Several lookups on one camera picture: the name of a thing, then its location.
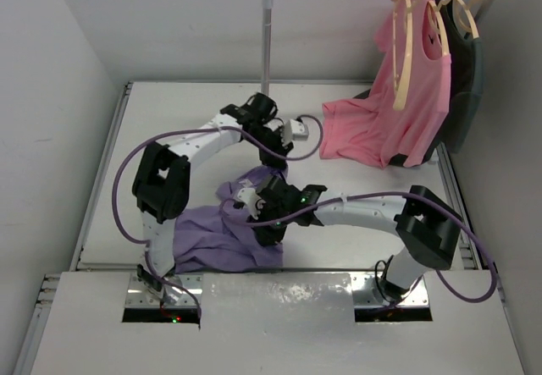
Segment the purple t shirt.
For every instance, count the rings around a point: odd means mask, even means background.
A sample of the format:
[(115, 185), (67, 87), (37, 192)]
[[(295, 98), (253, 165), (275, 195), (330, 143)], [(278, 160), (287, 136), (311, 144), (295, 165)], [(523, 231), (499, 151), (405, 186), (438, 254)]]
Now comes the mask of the purple t shirt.
[(223, 219), (218, 206), (185, 210), (175, 221), (174, 271), (243, 273), (283, 266), (283, 247), (263, 247), (253, 230)]

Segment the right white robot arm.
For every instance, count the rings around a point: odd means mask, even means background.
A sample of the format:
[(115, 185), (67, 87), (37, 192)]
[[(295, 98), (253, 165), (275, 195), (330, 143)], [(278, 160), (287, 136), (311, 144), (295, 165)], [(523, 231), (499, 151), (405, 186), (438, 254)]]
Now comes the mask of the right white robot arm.
[(375, 269), (372, 291), (381, 306), (399, 304), (425, 273), (451, 268), (460, 235), (459, 216), (435, 193), (414, 185), (404, 195), (339, 195), (324, 185), (302, 189), (280, 177), (266, 178), (259, 186), (236, 196), (249, 212), (257, 242), (279, 244), (289, 224), (352, 226), (392, 234), (402, 249)]

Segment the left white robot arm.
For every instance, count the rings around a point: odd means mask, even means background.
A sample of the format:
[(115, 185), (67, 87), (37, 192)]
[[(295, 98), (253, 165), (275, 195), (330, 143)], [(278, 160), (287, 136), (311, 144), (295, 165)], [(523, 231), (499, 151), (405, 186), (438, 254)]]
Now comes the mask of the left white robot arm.
[(174, 268), (173, 238), (176, 218), (189, 201), (191, 173), (209, 158), (245, 138), (246, 132), (263, 145), (259, 159), (265, 166), (285, 169), (293, 141), (307, 136), (306, 126), (291, 119), (270, 126), (276, 103), (257, 93), (238, 107), (229, 104), (194, 133), (177, 141), (146, 144), (135, 174), (132, 194), (141, 211), (145, 254), (137, 276), (152, 293), (163, 295), (160, 282)]

